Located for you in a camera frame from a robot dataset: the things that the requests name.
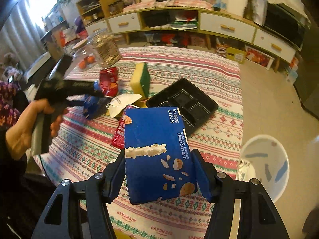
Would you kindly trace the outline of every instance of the person's hand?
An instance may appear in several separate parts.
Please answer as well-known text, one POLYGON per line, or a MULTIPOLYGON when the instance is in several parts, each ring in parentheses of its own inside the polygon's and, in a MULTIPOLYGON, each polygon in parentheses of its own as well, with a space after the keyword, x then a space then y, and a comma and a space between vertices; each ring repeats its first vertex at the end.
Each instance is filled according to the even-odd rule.
MULTIPOLYGON (((52 114, 54 109, 50 106, 47 99, 32 101, 21 113, 17 123, 6 132, 6 145, 13 159, 20 159, 28 148, 31 147, 32 129, 38 113, 52 114)), ((51 124, 51 136, 56 137, 63 121, 59 115, 51 124)))

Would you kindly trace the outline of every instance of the black plastic tray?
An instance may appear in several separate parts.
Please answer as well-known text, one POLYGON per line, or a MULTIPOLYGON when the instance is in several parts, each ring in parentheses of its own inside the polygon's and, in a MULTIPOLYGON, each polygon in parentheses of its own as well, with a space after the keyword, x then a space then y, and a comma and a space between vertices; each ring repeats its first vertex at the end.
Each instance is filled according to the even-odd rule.
POLYGON ((214 100, 185 78, 150 98, 146 106, 149 108, 178 107, 187 136, 190 136, 218 109, 218 104, 214 100))

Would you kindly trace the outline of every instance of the floor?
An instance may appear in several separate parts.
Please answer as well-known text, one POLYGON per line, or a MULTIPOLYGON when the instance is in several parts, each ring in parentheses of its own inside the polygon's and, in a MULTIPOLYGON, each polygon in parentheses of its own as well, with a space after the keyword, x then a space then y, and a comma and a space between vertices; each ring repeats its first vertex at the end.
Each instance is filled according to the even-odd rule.
MULTIPOLYGON (((131 43, 130 47, 146 42, 131 43)), ((208 51, 201 47, 189 47, 208 51)), ((290 239, 304 238, 303 224, 309 212, 319 204, 319 121, 305 112, 296 91, 280 72, 274 73, 246 61, 240 65, 244 112, 243 144, 258 134, 278 139, 286 149, 290 177, 285 192, 275 203, 290 239)), ((37 169, 30 163, 29 169, 37 169)), ((237 238, 240 202, 236 201, 231 239, 237 238)))

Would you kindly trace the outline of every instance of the paper wrapper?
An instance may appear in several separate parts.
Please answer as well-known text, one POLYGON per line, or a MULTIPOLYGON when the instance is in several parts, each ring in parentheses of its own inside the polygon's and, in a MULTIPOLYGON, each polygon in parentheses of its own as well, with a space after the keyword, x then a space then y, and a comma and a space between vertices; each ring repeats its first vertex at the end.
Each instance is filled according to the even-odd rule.
POLYGON ((108 115, 110 117, 115 118, 124 108, 129 105, 136 102, 138 99, 142 98, 142 95, 140 94, 129 94, 124 93, 119 96, 116 96, 112 101, 110 102, 110 106, 108 108, 108 115))

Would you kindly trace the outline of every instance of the patterned tablecloth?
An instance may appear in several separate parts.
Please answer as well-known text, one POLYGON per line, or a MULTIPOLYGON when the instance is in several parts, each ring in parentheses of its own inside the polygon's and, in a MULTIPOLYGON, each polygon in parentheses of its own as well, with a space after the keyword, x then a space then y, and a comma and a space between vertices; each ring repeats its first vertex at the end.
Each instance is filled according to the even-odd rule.
MULTIPOLYGON (((120 49, 115 64, 122 93, 130 93, 135 64, 146 62, 151 75, 150 96, 185 77, 219 104, 219 109, 189 138, 204 159, 235 178, 243 135, 240 71, 236 62, 209 52, 170 47, 120 49)), ((85 72, 74 69, 67 78, 97 80, 99 67, 85 72)), ((102 171, 118 155, 109 144, 118 121, 105 115, 87 120, 82 108, 69 108, 59 136, 49 153, 42 155, 49 178, 58 185, 102 171)), ((114 228, 136 238, 203 238, 213 210, 200 192, 161 202, 133 206, 124 182, 117 199, 107 206, 114 228)))

